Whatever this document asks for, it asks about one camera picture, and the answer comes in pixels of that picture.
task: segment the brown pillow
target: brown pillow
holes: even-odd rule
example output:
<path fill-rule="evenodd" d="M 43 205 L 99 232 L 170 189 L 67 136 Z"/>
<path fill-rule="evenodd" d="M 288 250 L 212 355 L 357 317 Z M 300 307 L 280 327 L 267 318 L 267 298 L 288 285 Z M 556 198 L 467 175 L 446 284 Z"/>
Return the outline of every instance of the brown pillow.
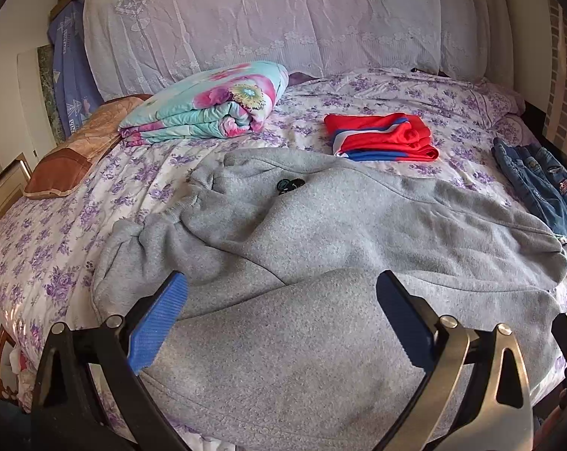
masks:
<path fill-rule="evenodd" d="M 87 124 L 39 162 L 24 195 L 34 200 L 70 195 L 120 141 L 119 124 L 141 103 L 141 98 L 125 97 L 103 104 Z"/>

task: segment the wooden bed frame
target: wooden bed frame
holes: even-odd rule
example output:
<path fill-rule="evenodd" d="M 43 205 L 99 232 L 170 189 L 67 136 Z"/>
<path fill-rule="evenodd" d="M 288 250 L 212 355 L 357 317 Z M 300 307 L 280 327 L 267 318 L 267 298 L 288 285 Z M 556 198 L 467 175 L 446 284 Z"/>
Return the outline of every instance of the wooden bed frame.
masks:
<path fill-rule="evenodd" d="M 12 163 L 0 173 L 0 219 L 8 209 L 23 196 L 24 189 L 31 179 L 31 170 L 23 154 L 20 154 Z M 14 339 L 8 331 L 0 326 L 0 369 L 2 364 L 2 353 L 8 343 L 15 346 Z M 0 376 L 0 400 L 18 405 L 18 385 L 15 390 L 5 387 Z"/>

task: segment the blue denim jeans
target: blue denim jeans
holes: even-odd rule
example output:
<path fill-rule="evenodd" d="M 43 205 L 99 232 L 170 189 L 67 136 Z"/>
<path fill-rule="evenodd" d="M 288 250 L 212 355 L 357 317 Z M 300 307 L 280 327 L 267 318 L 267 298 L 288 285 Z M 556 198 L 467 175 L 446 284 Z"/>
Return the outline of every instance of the blue denim jeans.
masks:
<path fill-rule="evenodd" d="M 567 236 L 567 170 L 544 147 L 510 147 L 499 138 L 492 154 L 528 210 Z"/>

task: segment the floral bed sheet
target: floral bed sheet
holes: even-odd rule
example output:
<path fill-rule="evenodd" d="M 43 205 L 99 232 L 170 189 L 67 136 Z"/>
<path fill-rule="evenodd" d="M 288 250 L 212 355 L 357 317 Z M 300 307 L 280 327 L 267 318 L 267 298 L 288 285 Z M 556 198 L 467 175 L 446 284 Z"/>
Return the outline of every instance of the floral bed sheet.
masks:
<path fill-rule="evenodd" d="M 508 207 L 525 208 L 496 167 L 493 138 L 510 145 L 534 138 L 519 119 L 524 103 L 513 92 L 486 81 L 476 84 L 396 70 L 361 70 L 287 90 L 259 134 L 234 139 L 180 139 L 153 146 L 119 144 L 71 196 L 21 198 L 0 220 L 0 315 L 29 362 L 21 373 L 34 379 L 44 341 L 53 323 L 71 328 L 97 324 L 89 290 L 105 239 L 120 218 L 143 222 L 185 195 L 189 173 L 209 153 L 237 148 L 290 147 L 331 154 L 323 124 L 326 114 L 384 115 L 404 112 L 430 126 L 440 158 L 433 163 L 370 163 L 394 174 L 436 177 L 477 191 Z M 567 279 L 553 295 L 567 312 Z M 555 368 L 532 389 L 534 401 L 562 378 Z M 113 402 L 105 400 L 117 431 L 126 434 Z M 173 423 L 195 450 L 233 450 Z"/>

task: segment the silver bolt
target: silver bolt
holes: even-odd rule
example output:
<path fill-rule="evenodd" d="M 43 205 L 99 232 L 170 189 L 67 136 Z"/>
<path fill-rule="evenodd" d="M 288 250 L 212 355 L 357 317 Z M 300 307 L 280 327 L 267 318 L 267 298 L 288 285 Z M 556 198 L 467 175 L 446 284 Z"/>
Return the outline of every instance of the silver bolt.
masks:
<path fill-rule="evenodd" d="M 513 334 L 513 329 L 511 329 L 507 324 L 499 324 L 497 329 L 503 336 L 510 336 Z"/>
<path fill-rule="evenodd" d="M 459 325 L 457 319 L 455 319 L 452 315 L 441 316 L 440 322 L 442 322 L 442 325 L 447 329 L 454 329 Z"/>
<path fill-rule="evenodd" d="M 123 323 L 123 318 L 120 315 L 111 315 L 106 320 L 106 325 L 111 329 L 116 329 L 122 323 Z"/>
<path fill-rule="evenodd" d="M 52 326 L 52 334 L 62 334 L 64 332 L 65 329 L 65 325 L 63 322 L 56 322 L 53 326 Z"/>

